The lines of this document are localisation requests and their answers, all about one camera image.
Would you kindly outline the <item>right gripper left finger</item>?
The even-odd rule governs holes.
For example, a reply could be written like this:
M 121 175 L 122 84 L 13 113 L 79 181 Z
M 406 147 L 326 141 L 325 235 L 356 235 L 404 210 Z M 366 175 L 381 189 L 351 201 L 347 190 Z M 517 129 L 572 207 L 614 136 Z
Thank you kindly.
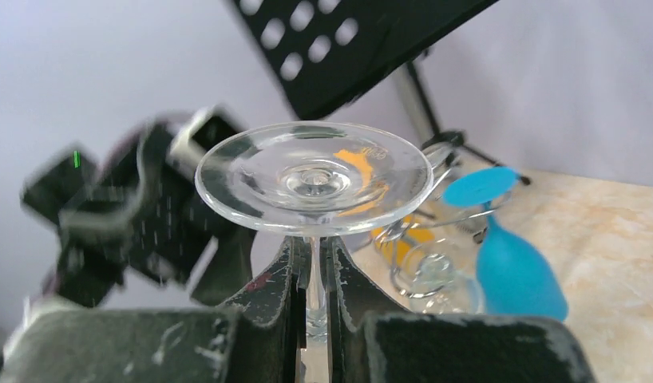
M 262 274 L 215 307 L 44 314 L 0 382 L 291 382 L 295 260 L 306 249 L 285 238 Z

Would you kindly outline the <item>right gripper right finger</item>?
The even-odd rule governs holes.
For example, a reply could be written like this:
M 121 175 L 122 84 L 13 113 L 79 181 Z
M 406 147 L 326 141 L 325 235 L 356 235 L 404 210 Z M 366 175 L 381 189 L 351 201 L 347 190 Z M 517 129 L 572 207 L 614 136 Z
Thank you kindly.
M 417 314 L 323 241 L 333 382 L 593 382 L 579 342 L 542 317 Z

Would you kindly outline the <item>clear smooth wine glass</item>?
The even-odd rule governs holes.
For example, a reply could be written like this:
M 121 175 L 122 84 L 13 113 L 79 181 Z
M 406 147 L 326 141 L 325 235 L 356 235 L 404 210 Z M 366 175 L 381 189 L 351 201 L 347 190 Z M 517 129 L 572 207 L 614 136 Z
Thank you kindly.
M 309 377 L 333 382 L 323 241 L 369 232 L 348 234 L 347 226 L 335 218 L 336 210 L 346 206 L 350 178 L 347 166 L 334 153 L 370 145 L 394 151 L 417 149 L 425 157 L 407 140 L 380 129 L 300 121 L 228 137 L 210 149 L 196 168 L 196 190 L 216 214 L 241 227 L 299 238 L 307 245 L 295 260 L 290 324 L 297 348 L 291 382 L 300 378 L 302 355 L 308 357 Z

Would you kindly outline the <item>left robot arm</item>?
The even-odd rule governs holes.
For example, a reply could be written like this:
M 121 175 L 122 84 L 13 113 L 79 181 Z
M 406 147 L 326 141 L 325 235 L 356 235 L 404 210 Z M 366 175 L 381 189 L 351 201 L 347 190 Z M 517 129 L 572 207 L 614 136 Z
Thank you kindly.
M 50 223 L 60 252 L 40 297 L 99 306 L 134 270 L 158 286 L 186 286 L 214 255 L 192 298 L 215 306 L 251 281 L 255 232 L 211 210 L 196 191 L 205 152 L 241 126 L 222 105 L 139 124 L 98 164 L 71 148 L 28 179 L 23 207 Z

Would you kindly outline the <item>yellow wine glass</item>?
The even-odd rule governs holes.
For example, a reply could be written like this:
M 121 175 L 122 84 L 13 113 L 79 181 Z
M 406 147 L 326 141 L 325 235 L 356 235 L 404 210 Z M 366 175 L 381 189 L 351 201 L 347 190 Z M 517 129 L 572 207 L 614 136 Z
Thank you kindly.
M 370 145 L 340 149 L 334 158 L 347 166 L 350 178 L 346 206 L 335 213 L 348 234 L 404 218 L 420 206 L 433 186 L 432 168 L 417 149 L 394 151 Z

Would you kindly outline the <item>blue wine glass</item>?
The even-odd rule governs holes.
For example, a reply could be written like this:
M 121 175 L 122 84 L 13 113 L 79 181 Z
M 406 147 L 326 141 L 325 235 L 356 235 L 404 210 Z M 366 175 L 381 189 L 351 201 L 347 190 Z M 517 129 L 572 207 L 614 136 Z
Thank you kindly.
M 453 207 L 483 207 L 510 192 L 518 175 L 505 167 L 485 168 L 452 182 L 442 199 Z M 568 304 L 545 257 L 527 240 L 486 216 L 488 230 L 477 253 L 476 276 L 489 314 L 537 315 L 560 322 Z

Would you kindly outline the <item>chrome wine glass rack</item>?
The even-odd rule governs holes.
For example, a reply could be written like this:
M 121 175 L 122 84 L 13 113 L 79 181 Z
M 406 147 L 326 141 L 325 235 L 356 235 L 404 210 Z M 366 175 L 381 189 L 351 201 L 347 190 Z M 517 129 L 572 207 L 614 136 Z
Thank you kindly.
M 390 264 L 390 281 L 398 294 L 408 298 L 397 280 L 402 260 L 406 253 L 420 243 L 437 239 L 449 239 L 466 249 L 470 243 L 483 242 L 488 230 L 486 216 L 507 203 L 511 192 L 495 199 L 492 207 L 460 209 L 446 204 L 442 195 L 454 181 L 466 175 L 462 168 L 457 150 L 449 144 L 432 144 L 422 150 L 433 166 L 435 188 L 422 208 L 387 227 L 377 228 L 370 233 L 370 242 L 376 251 Z

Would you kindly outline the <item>clear patterned glass at back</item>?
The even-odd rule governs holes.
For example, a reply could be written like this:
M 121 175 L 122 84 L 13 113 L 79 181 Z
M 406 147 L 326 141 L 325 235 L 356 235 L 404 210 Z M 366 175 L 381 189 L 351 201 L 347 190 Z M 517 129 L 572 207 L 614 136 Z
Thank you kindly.
M 449 239 L 420 243 L 402 260 L 397 280 L 412 311 L 479 314 L 485 298 L 473 271 L 473 252 Z

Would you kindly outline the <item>black perforated music stand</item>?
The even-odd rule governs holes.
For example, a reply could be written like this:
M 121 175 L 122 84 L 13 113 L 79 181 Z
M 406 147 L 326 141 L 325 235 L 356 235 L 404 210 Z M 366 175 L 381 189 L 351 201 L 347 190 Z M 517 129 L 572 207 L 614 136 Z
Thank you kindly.
M 321 120 L 393 76 L 424 147 L 466 148 L 443 131 L 418 57 L 489 8 L 487 1 L 233 1 L 294 114 Z

